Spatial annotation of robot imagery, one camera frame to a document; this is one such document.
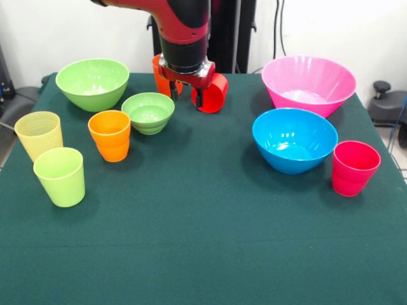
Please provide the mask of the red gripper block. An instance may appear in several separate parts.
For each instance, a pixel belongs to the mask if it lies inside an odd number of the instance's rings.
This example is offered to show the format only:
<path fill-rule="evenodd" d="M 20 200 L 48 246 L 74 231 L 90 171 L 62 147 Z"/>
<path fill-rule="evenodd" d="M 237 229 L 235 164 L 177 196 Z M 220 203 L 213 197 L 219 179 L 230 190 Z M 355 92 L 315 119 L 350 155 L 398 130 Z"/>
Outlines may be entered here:
<path fill-rule="evenodd" d="M 159 61 L 158 71 L 161 76 L 171 81 L 170 92 L 172 99 L 178 99 L 179 96 L 177 82 L 185 83 L 195 88 L 195 107 L 202 107 L 204 103 L 204 91 L 202 89 L 208 88 L 211 84 L 216 71 L 216 64 L 206 60 L 197 71 L 180 73 L 171 70 L 166 61 Z"/>

